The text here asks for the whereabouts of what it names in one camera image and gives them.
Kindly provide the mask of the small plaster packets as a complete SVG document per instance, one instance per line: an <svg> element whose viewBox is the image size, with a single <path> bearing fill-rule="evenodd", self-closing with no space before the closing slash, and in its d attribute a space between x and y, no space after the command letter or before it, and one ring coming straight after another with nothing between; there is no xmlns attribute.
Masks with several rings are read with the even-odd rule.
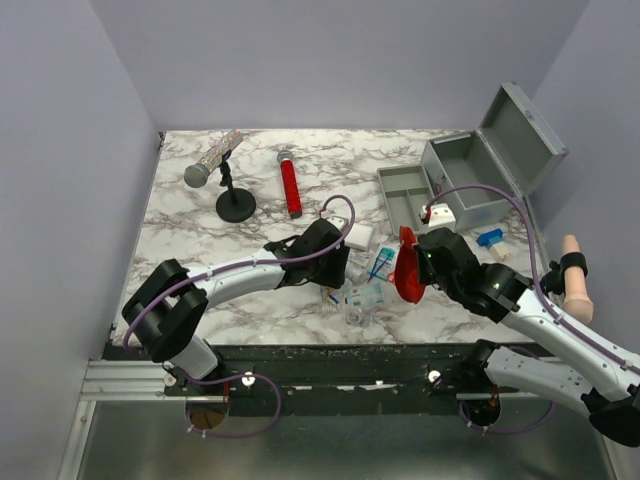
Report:
<svg viewBox="0 0 640 480"><path fill-rule="evenodd" d="M354 283L361 281L368 275L369 256L351 251L345 268L346 277Z"/></svg>

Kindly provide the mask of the red first aid pouch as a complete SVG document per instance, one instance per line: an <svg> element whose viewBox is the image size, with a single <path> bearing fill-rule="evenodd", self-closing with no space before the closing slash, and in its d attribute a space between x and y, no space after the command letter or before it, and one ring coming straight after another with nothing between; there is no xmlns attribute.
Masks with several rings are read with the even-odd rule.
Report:
<svg viewBox="0 0 640 480"><path fill-rule="evenodd" d="M399 228L400 247L394 269L394 285L398 295L408 303L418 304L425 291L419 281L418 256L414 245L417 242L413 230L407 226Z"/></svg>

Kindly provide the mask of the white gauze pack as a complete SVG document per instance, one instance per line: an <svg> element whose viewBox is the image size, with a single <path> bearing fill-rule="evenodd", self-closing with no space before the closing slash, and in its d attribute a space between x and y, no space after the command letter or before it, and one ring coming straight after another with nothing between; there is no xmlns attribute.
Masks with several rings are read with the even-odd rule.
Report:
<svg viewBox="0 0 640 480"><path fill-rule="evenodd" d="M346 236L345 244L352 249L368 251L373 238L373 228L366 225L354 224Z"/></svg>

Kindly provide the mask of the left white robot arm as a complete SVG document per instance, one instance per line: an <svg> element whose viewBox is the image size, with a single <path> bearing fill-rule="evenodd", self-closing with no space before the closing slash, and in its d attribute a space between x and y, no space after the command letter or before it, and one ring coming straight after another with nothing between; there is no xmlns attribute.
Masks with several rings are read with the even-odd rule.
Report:
<svg viewBox="0 0 640 480"><path fill-rule="evenodd" d="M123 307L123 346L135 337L153 362L170 363L197 393L212 394L221 385L221 359L196 334L204 314L255 292L307 283L337 289L349 252L344 230L320 218L304 233L269 242L237 262L187 268L166 260Z"/></svg>

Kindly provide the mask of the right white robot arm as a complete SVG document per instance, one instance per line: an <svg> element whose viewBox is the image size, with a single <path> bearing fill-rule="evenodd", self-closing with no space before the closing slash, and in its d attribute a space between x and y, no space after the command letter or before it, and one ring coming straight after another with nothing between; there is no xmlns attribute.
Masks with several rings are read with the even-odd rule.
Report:
<svg viewBox="0 0 640 480"><path fill-rule="evenodd" d="M467 389L514 388L586 416L602 435L639 445L639 356L597 334L551 304L538 284L500 263L480 263L448 228L411 245L419 281L466 310L515 330L553 356L552 364L479 340L457 374Z"/></svg>

